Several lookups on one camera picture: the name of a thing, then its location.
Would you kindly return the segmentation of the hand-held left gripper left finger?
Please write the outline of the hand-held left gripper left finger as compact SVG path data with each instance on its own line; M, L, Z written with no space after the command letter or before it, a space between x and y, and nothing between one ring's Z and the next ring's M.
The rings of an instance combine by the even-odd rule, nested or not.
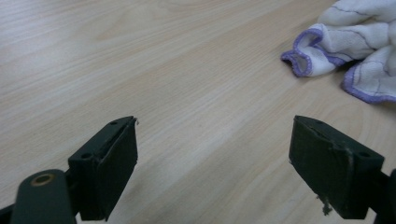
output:
M133 116L109 122L68 159L83 220L107 220L137 164Z

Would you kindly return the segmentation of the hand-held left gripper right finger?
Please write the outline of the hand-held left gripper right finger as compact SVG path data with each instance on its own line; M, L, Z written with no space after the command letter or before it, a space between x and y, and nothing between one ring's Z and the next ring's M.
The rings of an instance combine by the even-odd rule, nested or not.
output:
M385 158L323 121L296 116L290 163L325 205L345 219L385 213Z

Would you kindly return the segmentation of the white cloth with purple edge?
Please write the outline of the white cloth with purple edge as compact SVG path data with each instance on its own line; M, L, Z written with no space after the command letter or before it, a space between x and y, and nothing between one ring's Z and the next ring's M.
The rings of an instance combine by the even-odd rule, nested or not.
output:
M297 77L351 63L343 89L369 104L396 103L396 0L337 0L280 59Z

